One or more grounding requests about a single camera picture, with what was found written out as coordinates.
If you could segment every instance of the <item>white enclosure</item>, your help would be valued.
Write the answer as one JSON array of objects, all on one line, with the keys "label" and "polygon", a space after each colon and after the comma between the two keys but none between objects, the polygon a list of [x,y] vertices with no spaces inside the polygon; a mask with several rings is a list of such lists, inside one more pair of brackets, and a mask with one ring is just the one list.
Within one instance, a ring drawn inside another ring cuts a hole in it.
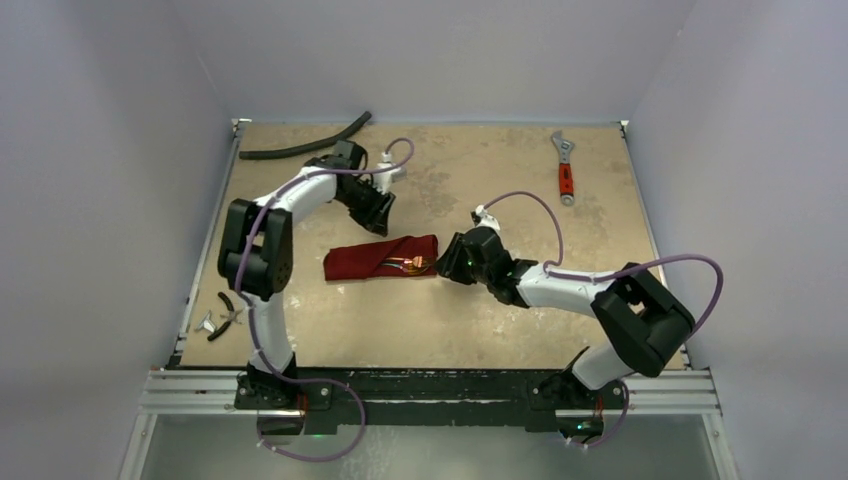
[{"label": "white enclosure", "polygon": [[[118,475],[147,371],[174,347],[231,119],[371,109],[627,120],[659,252],[725,268],[689,347],[740,477],[842,478],[846,21],[838,0],[3,2],[0,477]],[[699,311],[712,274],[668,275]],[[654,468],[608,461],[625,457]]]}]

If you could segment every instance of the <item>black mounting plate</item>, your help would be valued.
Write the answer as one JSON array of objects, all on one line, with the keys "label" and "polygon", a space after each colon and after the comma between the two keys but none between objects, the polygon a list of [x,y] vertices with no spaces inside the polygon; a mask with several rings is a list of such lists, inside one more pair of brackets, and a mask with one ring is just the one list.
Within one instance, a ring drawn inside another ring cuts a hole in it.
[{"label": "black mounting plate", "polygon": [[[597,396],[608,409],[620,409],[623,398],[614,384],[580,397],[545,395],[539,388],[562,370],[421,369],[297,367],[297,378],[331,378],[349,385],[365,403],[369,425],[516,426],[528,432],[556,432],[573,419],[557,418],[557,410],[592,411]],[[304,385],[292,394],[288,384],[257,395],[239,393],[237,409],[280,410],[308,405],[307,435],[334,434],[339,425],[358,425],[359,409],[344,389],[329,384]]]}]

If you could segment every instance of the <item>dark red towel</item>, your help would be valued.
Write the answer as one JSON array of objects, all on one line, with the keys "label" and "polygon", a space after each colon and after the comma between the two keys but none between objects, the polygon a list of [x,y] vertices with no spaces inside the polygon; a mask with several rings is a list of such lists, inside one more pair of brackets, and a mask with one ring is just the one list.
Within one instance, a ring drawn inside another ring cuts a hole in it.
[{"label": "dark red towel", "polygon": [[387,257],[424,257],[435,262],[439,254],[439,241],[435,235],[401,237],[387,242],[365,243],[330,250],[324,257],[324,279],[361,280],[373,277],[421,277],[435,275],[433,267],[424,273],[410,275],[397,267],[380,265]]}]

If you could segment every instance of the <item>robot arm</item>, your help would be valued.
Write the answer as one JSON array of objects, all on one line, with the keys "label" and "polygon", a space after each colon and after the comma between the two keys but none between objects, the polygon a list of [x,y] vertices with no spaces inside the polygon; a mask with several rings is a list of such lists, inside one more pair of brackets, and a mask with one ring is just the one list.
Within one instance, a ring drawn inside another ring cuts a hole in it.
[{"label": "robot arm", "polygon": [[[403,167],[375,174],[370,182],[353,173],[316,175],[326,169],[359,170],[366,155],[365,149],[356,143],[340,141],[332,154],[309,160],[295,177],[305,177],[305,180],[279,198],[276,198],[275,190],[253,201],[237,199],[230,204],[218,255],[218,273],[233,289],[247,246],[248,232],[259,211],[269,202],[274,202],[260,224],[259,233],[264,236],[262,244],[250,247],[242,277],[242,291],[255,305],[256,333],[260,344],[279,370],[285,369],[292,359],[282,295],[279,293],[292,274],[294,226],[320,205],[338,200],[348,207],[351,218],[369,232],[381,236],[388,233],[389,210],[395,200],[389,189],[392,180],[405,174]],[[391,165],[390,158],[384,158],[378,167]],[[250,363],[261,371],[271,373],[257,358],[251,359]]]},{"label": "robot arm", "polygon": [[550,273],[596,278],[614,272],[546,273],[536,261],[512,258],[498,235],[500,225],[482,207],[472,219],[476,226],[454,234],[436,271],[465,285],[482,283],[506,305],[552,307],[597,318],[608,341],[581,352],[563,372],[585,388],[598,390],[633,372],[659,375],[692,333],[692,315],[647,270],[605,282],[556,278]]}]

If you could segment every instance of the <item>small metal part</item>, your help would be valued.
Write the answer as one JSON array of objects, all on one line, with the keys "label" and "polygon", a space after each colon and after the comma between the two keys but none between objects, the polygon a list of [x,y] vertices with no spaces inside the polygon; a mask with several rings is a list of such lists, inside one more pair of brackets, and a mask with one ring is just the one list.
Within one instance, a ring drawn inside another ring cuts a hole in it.
[{"label": "small metal part", "polygon": [[203,320],[194,327],[195,332],[199,332],[201,330],[207,330],[209,333],[215,333],[218,327],[212,322],[212,310],[206,312],[206,315],[203,316]]},{"label": "small metal part", "polygon": [[574,143],[562,138],[562,130],[557,130],[551,135],[551,141],[559,151],[559,163],[571,163],[571,151],[574,150]]},{"label": "small metal part", "polygon": [[244,309],[240,308],[236,310],[236,307],[235,305],[233,305],[232,300],[230,300],[230,297],[228,297],[227,294],[224,292],[218,292],[218,298],[220,298],[221,301],[224,302],[224,307],[226,307],[227,309],[227,313],[222,314],[221,318],[223,318],[227,322],[242,323],[238,316],[241,312],[244,311]]},{"label": "small metal part", "polygon": [[409,275],[420,275],[426,273],[435,261],[434,258],[424,258],[420,255],[412,258],[386,257],[380,265],[398,268]]}]

